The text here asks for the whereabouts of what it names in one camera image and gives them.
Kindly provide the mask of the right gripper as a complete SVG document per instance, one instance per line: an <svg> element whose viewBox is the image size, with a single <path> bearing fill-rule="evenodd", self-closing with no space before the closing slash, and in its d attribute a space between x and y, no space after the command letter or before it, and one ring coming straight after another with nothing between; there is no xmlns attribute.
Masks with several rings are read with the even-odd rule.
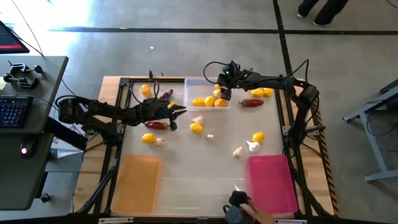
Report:
<svg viewBox="0 0 398 224"><path fill-rule="evenodd" d="M231 100L231 89L240 88L243 90L249 90L248 84L246 83L244 74L241 74L240 67L236 63L228 63L225 67L226 75L226 86L228 89L221 89L221 98L227 101Z"/></svg>

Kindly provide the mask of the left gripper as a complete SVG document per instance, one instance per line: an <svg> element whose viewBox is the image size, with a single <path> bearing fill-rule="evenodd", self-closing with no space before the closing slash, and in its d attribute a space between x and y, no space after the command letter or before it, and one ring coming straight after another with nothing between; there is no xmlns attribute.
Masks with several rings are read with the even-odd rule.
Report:
<svg viewBox="0 0 398 224"><path fill-rule="evenodd" d="M184 106L172 105L169 109L168 104L161 101L140 103L137 106L137 123L141 124L149 121L158 121L169 118L170 121L175 121L185 112L187 112L187 109Z"/></svg>

